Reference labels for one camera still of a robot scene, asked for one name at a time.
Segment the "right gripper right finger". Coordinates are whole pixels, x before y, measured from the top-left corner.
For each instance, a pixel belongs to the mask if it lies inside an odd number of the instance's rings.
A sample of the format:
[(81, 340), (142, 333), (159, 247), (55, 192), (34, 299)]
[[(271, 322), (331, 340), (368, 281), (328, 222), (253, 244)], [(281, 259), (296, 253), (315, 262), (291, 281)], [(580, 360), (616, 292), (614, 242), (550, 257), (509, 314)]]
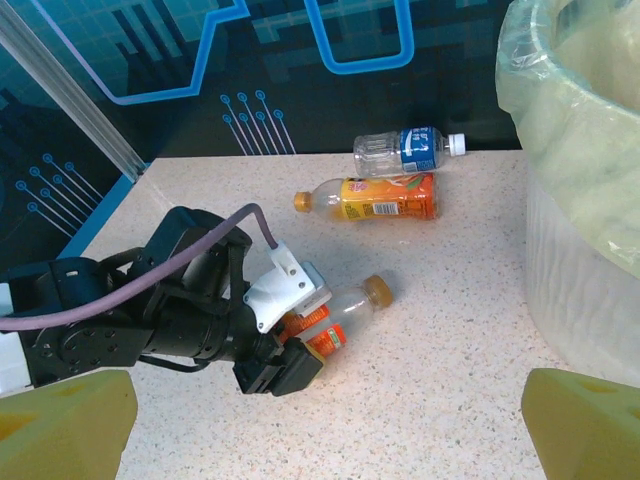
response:
[(639, 389), (538, 368), (521, 399), (525, 425), (548, 479), (637, 479)]

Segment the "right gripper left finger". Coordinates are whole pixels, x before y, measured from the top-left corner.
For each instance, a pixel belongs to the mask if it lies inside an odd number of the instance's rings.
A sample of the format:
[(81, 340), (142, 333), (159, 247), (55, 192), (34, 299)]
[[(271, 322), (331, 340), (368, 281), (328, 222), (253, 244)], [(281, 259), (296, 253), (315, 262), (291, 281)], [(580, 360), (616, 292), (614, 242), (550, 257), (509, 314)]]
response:
[(3, 479), (114, 479), (138, 412), (131, 377), (105, 370), (1, 398)]

